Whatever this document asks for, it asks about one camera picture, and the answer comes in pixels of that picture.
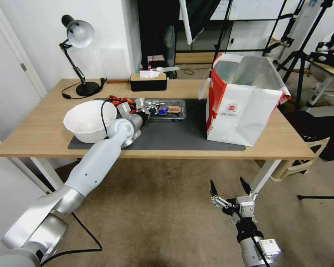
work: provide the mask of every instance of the table leg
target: table leg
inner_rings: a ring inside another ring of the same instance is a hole
[[[31,158],[31,160],[55,190],[63,186],[62,180],[46,158]]]
[[[9,158],[24,174],[26,174],[31,181],[33,181],[46,194],[52,191],[18,158]]]
[[[252,192],[259,193],[261,188],[265,185],[268,178],[270,178],[271,174],[274,172],[274,170],[277,168],[277,166],[281,161],[282,161],[281,159],[276,159],[276,160],[269,159],[265,161],[261,170],[256,175],[255,179],[252,181],[251,184]]]
[[[321,86],[316,89],[316,93],[312,96],[311,100],[307,101],[304,108],[302,108],[301,110],[309,112],[318,101],[318,99],[321,97],[321,95],[324,93],[324,91],[327,89],[329,84],[333,81],[333,79],[333,76],[326,77],[325,80],[322,82]]]

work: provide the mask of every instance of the bag handle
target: bag handle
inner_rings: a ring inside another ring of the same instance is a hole
[[[209,85],[209,82],[212,80],[210,78],[206,79],[204,82],[205,77],[212,69],[207,70],[207,72],[203,76],[202,84],[200,85],[198,89],[198,99],[201,100],[204,97],[205,91],[207,90],[207,86]]]

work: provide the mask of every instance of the tripod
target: tripod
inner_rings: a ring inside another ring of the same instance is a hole
[[[324,2],[320,5],[322,7],[321,11],[319,12],[317,18],[315,19],[311,29],[309,30],[306,38],[304,39],[301,47],[297,51],[293,51],[277,68],[277,71],[280,69],[283,69],[285,65],[293,59],[292,63],[290,64],[289,68],[286,71],[285,76],[283,76],[283,82],[286,83],[289,76],[291,75],[292,70],[294,69],[294,66],[298,62],[298,60],[301,60],[301,67],[299,69],[299,76],[298,76],[298,86],[297,86],[297,95],[296,95],[296,103],[295,108],[298,110],[301,108],[301,94],[302,94],[302,84],[303,84],[303,75],[304,75],[304,65],[305,61],[308,59],[308,55],[303,51],[305,46],[307,45],[310,37],[312,36],[314,30],[316,29],[319,21],[321,20],[325,10],[328,7],[331,7],[333,4],[333,0],[324,0]]]

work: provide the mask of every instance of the white paper bag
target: white paper bag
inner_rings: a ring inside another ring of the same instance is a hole
[[[268,58],[222,55],[199,92],[201,98],[210,82],[207,139],[254,146],[272,111],[291,95]]]

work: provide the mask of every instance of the tissue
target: tissue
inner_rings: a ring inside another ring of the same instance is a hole
[[[154,72],[151,70],[141,70],[140,71],[140,78],[156,78],[160,72]]]

